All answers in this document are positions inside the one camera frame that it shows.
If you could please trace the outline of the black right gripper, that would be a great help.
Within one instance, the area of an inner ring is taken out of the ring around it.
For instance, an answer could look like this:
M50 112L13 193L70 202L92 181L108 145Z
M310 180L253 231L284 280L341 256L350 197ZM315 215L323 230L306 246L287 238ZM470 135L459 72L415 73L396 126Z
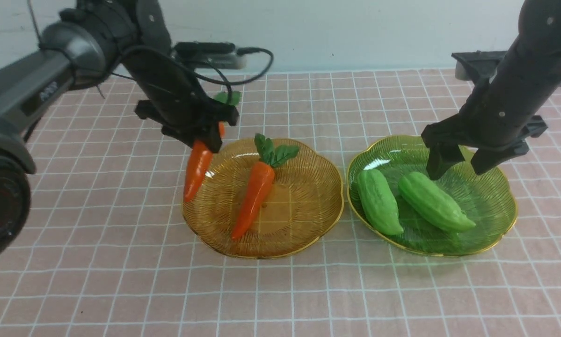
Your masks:
M474 83L455 115L427 126L426 171L437 181L465 160L460 145L479 148L471 159L477 175L529 152L527 137L548 128L537 111L548 98L548 59L507 51L495 73Z

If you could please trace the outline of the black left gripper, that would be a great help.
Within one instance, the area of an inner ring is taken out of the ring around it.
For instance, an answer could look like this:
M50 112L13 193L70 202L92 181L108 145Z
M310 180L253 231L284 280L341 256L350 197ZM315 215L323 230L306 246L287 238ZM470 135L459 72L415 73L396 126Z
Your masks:
M139 119L159 123L163 136L193 148L201 140L210 152L220 151L223 122L236 126L236 106L208 96L184 64L153 47L129 47L121 55L122 64L146 96L135 106Z

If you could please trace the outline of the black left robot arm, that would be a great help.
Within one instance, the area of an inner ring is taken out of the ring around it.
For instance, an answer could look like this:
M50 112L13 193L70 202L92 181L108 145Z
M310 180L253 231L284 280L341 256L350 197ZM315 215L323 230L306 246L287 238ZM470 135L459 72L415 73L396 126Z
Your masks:
M21 232L31 208L28 175L36 173L30 135L63 94L99 86L122 65L146 95L135 113L165 136L193 146L222 147L220 122L238 111L198 83L193 66L175 57L156 0L79 0L43 30L39 48L0 69L0 254Z

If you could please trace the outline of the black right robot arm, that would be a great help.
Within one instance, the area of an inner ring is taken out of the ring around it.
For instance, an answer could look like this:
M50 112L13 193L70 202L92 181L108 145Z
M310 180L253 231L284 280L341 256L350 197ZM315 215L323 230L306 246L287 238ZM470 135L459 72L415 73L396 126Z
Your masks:
M561 87L561 0L526 0L518 36L507 51L453 53L455 77L474 88L455 115L426 126L427 172L436 181L476 149L471 165L483 175L529 152L526 139L547 130L537 111Z

